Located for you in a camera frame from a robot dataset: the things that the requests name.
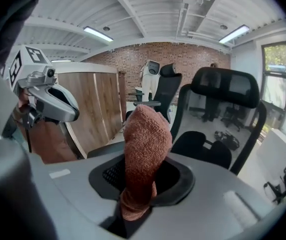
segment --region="ceiling beam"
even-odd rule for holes
[[[235,40],[235,47],[267,35],[286,31],[286,19],[266,25]]]
[[[130,17],[132,17],[134,23],[138,27],[139,31],[142,33],[143,37],[147,37],[147,32],[145,30],[144,25],[142,24],[141,20],[139,19],[136,11],[130,4],[128,0],[117,0],[122,7],[125,9],[125,11],[129,14]]]
[[[205,17],[199,19],[199,21],[198,21],[199,23],[198,23],[198,25],[197,25],[196,28],[195,28],[195,32],[197,32],[198,29],[201,27],[201,25],[202,25],[204,19],[205,19],[207,16],[211,15],[211,14],[217,9],[217,6],[219,5],[220,2],[221,2],[221,0],[210,0],[210,1],[209,1],[208,6],[204,9],[203,15],[204,15]]]
[[[66,22],[61,22],[58,20],[50,19],[50,18],[41,18],[41,17],[31,16],[25,21],[25,26],[43,27],[43,28],[51,28],[51,29],[56,29],[56,30],[67,31],[67,32],[81,35],[85,38],[95,39],[106,45],[109,44],[109,42],[107,42],[106,40],[99,38],[93,34],[85,32],[83,28],[79,26],[75,26],[75,25],[72,25]]]
[[[68,45],[60,45],[60,44],[24,44],[27,46],[35,47],[40,50],[59,50],[59,51],[73,51],[78,52],[82,54],[88,54],[90,50],[79,48],[79,47],[73,47]],[[14,45],[11,49],[11,54],[17,53],[21,49],[21,45]]]
[[[95,56],[97,54],[101,54],[103,52],[107,52],[113,49],[117,49],[124,46],[131,46],[131,45],[140,45],[140,44],[146,44],[146,43],[156,43],[156,42],[170,42],[170,43],[182,43],[182,44],[193,44],[197,46],[205,46],[209,47],[218,51],[221,51],[225,54],[231,53],[231,48],[228,48],[217,41],[213,41],[212,39],[205,38],[205,37],[199,37],[198,39],[191,39],[191,38],[185,38],[185,37],[145,37],[145,38],[138,38],[138,39],[131,39],[126,40],[122,42],[116,42],[114,44],[111,44],[108,47],[103,47],[96,50],[91,50],[90,53],[78,57],[75,59],[76,62],[82,62],[92,56]]]

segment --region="towel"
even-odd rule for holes
[[[126,187],[120,206],[123,218],[134,221],[157,195],[155,176],[172,146],[172,135],[160,112],[139,105],[126,121],[124,139]]]

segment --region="cable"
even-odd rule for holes
[[[279,176],[279,178],[280,178],[280,179],[281,179],[281,181],[285,184],[285,182],[283,181],[282,177],[281,177],[281,176]]]
[[[25,131],[26,131],[29,153],[31,153],[32,152],[32,144],[31,144],[31,139],[29,137],[29,131],[27,129],[25,129]]]

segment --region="fluorescent light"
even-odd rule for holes
[[[104,39],[104,40],[106,40],[106,41],[108,41],[108,42],[111,42],[111,41],[113,40],[113,39],[110,38],[109,36],[107,36],[107,35],[105,35],[105,34],[99,32],[99,31],[97,31],[97,30],[95,30],[95,29],[93,29],[93,28],[91,28],[91,27],[89,27],[89,26],[85,27],[85,28],[84,28],[84,31],[86,31],[86,32],[88,32],[88,33],[90,33],[90,34],[93,34],[93,35],[95,35],[95,36],[97,36],[97,37],[99,37],[99,38],[102,38],[102,39]]]
[[[71,59],[54,59],[52,62],[71,62]]]
[[[247,31],[249,31],[249,27],[246,25],[242,25],[242,26],[238,27],[237,29],[235,29],[234,31],[232,31],[231,33],[229,33],[228,35],[226,35],[225,37],[223,37],[219,42],[221,44],[224,44],[224,43],[240,36],[241,34],[246,33]]]

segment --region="wooden panel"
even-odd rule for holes
[[[119,84],[119,98],[121,100],[122,120],[126,120],[126,83],[125,83],[125,71],[118,72],[118,84]]]
[[[122,128],[117,74],[95,73],[98,99],[108,138],[111,140]]]
[[[107,144],[109,139],[98,103],[94,73],[61,73],[58,83],[68,89],[78,103],[80,115],[70,125],[85,153]]]

